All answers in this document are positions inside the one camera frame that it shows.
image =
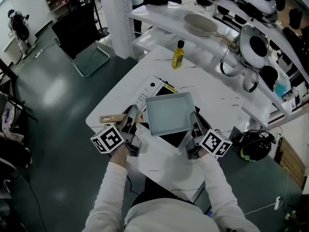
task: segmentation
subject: frying pan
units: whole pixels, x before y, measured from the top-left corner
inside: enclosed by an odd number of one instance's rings
[[[209,20],[206,17],[203,17],[199,14],[187,14],[184,16],[184,21],[186,22],[186,25],[188,26],[188,30],[197,36],[201,37],[210,37],[215,36],[218,38],[223,39],[227,43],[229,43],[233,48],[236,48],[237,44],[230,39],[228,39],[226,36],[219,34],[217,32],[218,26],[211,20]]]

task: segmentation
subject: dark floor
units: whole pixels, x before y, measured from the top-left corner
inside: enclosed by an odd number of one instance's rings
[[[44,46],[53,37],[48,29],[40,44]],[[87,79],[78,74],[57,45],[47,48],[18,70],[17,96],[26,101],[39,121],[29,120],[28,147],[33,164],[27,173],[48,232],[84,228],[106,171],[109,157],[99,154],[91,143],[94,133],[85,119],[136,61],[116,57],[108,47],[104,50],[111,59]],[[230,150],[220,164],[244,212],[266,206],[276,196],[284,195],[286,172],[270,158],[247,163]],[[131,171],[129,175],[133,189],[140,193],[144,176]],[[35,198],[22,176],[13,182],[12,190],[13,199],[8,201],[12,213],[29,232],[42,232]],[[282,228],[286,210],[291,210],[288,206],[294,205],[300,195],[301,190],[290,180],[286,204],[280,211],[274,212],[270,207],[247,217],[262,232],[277,231]],[[124,216],[135,198],[127,182]],[[198,206],[203,211],[209,207],[206,192],[200,196]]]

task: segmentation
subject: bottle label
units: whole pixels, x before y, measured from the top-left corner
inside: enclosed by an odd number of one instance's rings
[[[183,60],[183,55],[180,55],[177,59],[177,65],[176,66],[180,66],[182,64],[182,60]]]

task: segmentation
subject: office chair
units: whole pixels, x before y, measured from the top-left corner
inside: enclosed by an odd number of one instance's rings
[[[59,47],[68,56],[71,63],[82,77],[90,76],[109,60],[110,56],[96,43],[96,41],[100,39],[100,34],[95,24],[93,3],[88,3],[80,8],[77,8],[56,22],[52,28],[57,36],[56,42]],[[96,45],[96,50],[101,53],[104,61],[89,74],[82,73],[82,71],[74,63],[73,59],[75,59],[79,53],[83,52],[92,44]]]

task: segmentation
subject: mesh chair backrest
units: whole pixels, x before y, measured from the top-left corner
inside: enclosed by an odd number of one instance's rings
[[[100,39],[92,3],[77,8],[56,22],[52,28],[60,41],[60,47],[72,59]]]

